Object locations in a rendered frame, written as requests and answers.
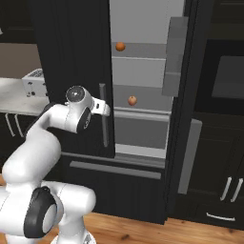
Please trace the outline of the black wall cupboard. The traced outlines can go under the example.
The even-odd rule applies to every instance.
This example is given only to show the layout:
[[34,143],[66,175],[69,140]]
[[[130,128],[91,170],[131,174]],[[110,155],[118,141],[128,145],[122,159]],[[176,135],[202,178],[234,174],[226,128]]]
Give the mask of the black wall cupboard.
[[29,0],[0,0],[0,43],[36,43]]

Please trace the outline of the grey fridge shelf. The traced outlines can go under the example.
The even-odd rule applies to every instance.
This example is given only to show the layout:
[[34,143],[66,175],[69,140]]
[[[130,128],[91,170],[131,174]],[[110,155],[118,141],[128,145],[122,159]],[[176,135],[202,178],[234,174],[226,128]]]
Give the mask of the grey fridge shelf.
[[[131,96],[137,98],[133,106],[129,104]],[[169,113],[173,107],[173,99],[164,96],[160,88],[114,85],[113,104],[116,109]]]
[[165,59],[165,44],[126,43],[123,51],[116,49],[116,43],[112,42],[112,58],[130,59]]

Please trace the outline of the black fridge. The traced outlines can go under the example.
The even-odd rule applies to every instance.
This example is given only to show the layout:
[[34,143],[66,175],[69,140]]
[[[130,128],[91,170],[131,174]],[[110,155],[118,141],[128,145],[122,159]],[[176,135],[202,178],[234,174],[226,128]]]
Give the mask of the black fridge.
[[[29,0],[29,6],[51,103],[63,103],[68,88],[81,85],[113,107],[119,91],[112,83],[109,0]],[[141,129],[135,120],[116,128],[113,115],[95,116],[79,134],[53,130],[62,149],[61,180],[93,189],[96,212],[162,224],[173,211],[212,9],[212,0],[187,0],[179,92],[165,159],[116,152],[117,132],[138,138],[153,130]]]

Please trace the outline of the black closed fridge door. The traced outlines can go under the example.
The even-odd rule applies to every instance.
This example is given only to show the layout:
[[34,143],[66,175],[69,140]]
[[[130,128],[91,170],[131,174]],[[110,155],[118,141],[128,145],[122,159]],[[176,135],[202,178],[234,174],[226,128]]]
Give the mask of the black closed fridge door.
[[110,0],[29,0],[48,96],[84,87],[113,105]]

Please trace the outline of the grey tall door bin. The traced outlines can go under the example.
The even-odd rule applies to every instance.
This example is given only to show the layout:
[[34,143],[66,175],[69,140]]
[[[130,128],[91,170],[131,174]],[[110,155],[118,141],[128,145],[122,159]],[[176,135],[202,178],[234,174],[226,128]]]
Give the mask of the grey tall door bin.
[[187,17],[170,19],[162,87],[162,94],[165,96],[178,96],[187,30]]

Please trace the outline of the black wall oven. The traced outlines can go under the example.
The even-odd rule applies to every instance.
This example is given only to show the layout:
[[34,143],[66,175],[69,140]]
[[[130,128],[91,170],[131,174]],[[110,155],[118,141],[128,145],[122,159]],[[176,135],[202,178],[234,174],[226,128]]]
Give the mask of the black wall oven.
[[244,41],[209,40],[202,71],[204,111],[244,115]]

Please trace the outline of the grey long door bin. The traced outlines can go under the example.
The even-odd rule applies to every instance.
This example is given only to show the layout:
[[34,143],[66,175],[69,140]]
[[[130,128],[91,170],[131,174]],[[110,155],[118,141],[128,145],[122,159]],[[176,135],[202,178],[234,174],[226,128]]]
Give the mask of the grey long door bin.
[[202,122],[193,119],[190,126],[189,137],[178,187],[178,192],[182,194],[186,194],[188,191],[201,128]]

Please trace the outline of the black freezer drawer front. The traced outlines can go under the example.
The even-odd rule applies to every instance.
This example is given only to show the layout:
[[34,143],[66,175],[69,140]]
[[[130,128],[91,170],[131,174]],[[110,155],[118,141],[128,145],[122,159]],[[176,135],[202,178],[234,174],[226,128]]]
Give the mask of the black freezer drawer front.
[[[72,161],[161,173],[161,179],[70,167]],[[165,172],[153,160],[116,156],[114,158],[64,152],[63,180],[95,191],[94,210],[100,214],[162,224],[165,222]]]

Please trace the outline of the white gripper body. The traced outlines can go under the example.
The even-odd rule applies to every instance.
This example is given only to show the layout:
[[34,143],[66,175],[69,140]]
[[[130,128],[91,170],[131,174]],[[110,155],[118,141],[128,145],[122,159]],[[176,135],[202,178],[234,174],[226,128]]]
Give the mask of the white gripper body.
[[101,106],[102,106],[102,114],[105,116],[109,116],[111,114],[110,106],[104,100],[101,101]]

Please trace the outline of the black open fridge door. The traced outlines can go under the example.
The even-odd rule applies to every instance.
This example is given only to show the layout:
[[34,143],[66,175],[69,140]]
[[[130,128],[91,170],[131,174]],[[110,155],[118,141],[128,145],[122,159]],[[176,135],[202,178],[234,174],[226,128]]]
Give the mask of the black open fridge door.
[[214,0],[190,0],[188,27],[180,72],[178,95],[173,99],[169,141],[165,164],[165,216],[173,212],[190,126],[199,77],[207,43]]

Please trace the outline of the white toaster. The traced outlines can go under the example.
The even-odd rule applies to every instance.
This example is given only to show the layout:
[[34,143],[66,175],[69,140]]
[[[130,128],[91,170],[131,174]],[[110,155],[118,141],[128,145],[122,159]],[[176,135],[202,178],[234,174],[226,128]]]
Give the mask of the white toaster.
[[48,95],[42,69],[31,71],[22,78],[27,97],[46,97]]

